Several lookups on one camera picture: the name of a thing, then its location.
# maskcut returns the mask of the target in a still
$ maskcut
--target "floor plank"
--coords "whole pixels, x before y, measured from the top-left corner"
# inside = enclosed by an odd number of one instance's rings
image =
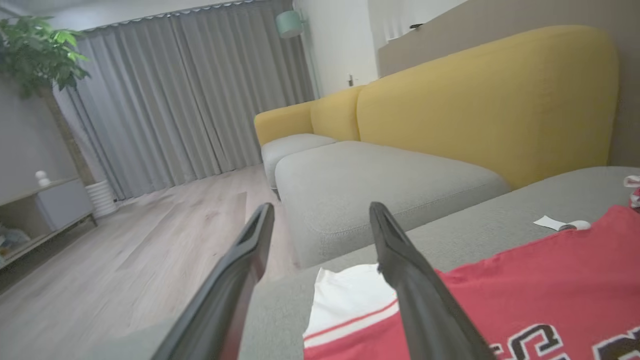
[[[0,359],[78,359],[177,316],[264,202],[276,222],[263,281],[294,274],[284,209],[261,165],[147,194],[0,295]]]

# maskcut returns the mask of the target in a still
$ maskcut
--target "beige partition wall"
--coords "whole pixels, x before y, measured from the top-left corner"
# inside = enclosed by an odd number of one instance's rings
[[[551,25],[607,31],[620,54],[620,102],[609,161],[640,167],[640,0],[468,0],[379,50],[386,76]]]

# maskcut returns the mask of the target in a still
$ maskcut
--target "gray curtain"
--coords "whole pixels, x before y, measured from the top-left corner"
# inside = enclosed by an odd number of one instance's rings
[[[256,114],[313,99],[300,38],[265,0],[143,19],[78,41],[70,98],[119,199],[261,162]]]

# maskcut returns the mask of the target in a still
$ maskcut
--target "tree trunk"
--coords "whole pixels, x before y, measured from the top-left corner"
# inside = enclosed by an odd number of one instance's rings
[[[38,94],[47,104],[51,115],[53,115],[53,119],[56,121],[56,126],[58,127],[58,131],[60,135],[62,135],[62,139],[65,141],[65,145],[67,146],[67,150],[69,154],[71,154],[71,158],[74,161],[74,165],[76,166],[76,171],[80,180],[82,180],[85,186],[95,184],[95,179],[93,178],[93,174],[91,173],[91,169],[86,164],[86,160],[76,143],[76,139],[74,138],[71,129],[69,128],[69,124],[67,124],[67,120],[65,119],[64,114],[60,110],[60,106],[58,106],[58,102],[56,101],[55,96],[53,96],[53,90],[50,88],[42,87],[39,89]]]

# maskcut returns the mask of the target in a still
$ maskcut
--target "ribbed white pot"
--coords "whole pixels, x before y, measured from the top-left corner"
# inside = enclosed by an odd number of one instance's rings
[[[111,192],[111,187],[106,180],[85,186],[85,188],[86,192],[89,193],[89,199],[91,199],[93,207],[95,208],[95,211],[93,212],[94,217],[100,218],[116,212],[118,207],[116,206],[116,203],[113,202],[113,193]]]

